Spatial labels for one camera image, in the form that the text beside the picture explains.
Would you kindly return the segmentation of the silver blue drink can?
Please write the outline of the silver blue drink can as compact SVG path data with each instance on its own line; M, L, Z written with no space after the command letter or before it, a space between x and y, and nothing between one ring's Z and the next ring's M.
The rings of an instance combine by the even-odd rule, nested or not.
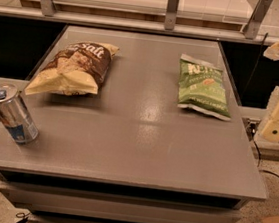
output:
M14 84L0 84L0 121L16 144L27 144L38 136L38 129Z

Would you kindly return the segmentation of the grey drawer cabinet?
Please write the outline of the grey drawer cabinet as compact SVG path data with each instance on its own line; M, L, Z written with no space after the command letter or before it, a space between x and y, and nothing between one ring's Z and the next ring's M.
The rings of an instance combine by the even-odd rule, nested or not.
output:
M28 223L236 223L234 202L214 197L0 169L0 192Z

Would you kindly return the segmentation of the metal window frame rail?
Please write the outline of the metal window frame rail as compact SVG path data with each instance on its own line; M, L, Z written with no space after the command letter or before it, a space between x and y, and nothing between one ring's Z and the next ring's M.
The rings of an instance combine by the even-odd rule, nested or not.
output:
M270 45L274 0L0 0L0 14Z

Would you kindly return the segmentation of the brown salt chip bag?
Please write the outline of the brown salt chip bag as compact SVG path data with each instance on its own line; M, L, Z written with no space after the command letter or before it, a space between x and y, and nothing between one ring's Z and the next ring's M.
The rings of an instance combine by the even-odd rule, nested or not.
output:
M97 94L104 83L116 45L78 42L60 50L25 88L25 94Z

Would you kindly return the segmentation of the green jalapeno chip bag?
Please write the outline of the green jalapeno chip bag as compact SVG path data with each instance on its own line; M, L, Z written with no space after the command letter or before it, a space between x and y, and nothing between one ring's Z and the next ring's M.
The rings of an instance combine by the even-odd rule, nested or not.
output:
M178 107L229 121L223 71L187 54L181 55L179 65Z

